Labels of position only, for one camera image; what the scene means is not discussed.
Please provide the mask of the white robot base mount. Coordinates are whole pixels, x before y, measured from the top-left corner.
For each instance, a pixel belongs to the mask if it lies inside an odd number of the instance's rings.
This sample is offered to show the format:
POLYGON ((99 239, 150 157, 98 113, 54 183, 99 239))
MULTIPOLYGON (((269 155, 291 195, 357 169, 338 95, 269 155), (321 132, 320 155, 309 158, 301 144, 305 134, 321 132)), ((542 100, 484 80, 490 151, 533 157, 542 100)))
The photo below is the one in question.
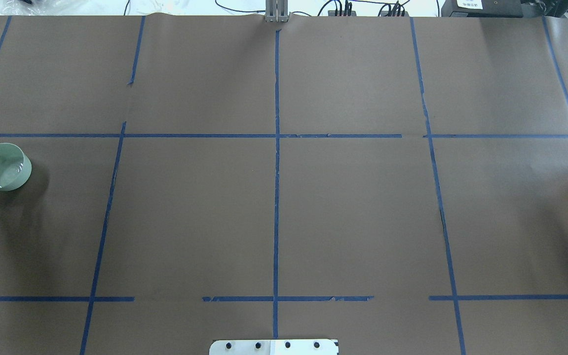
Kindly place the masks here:
POLYGON ((212 342, 210 355, 338 355, 333 339, 220 340, 212 342))

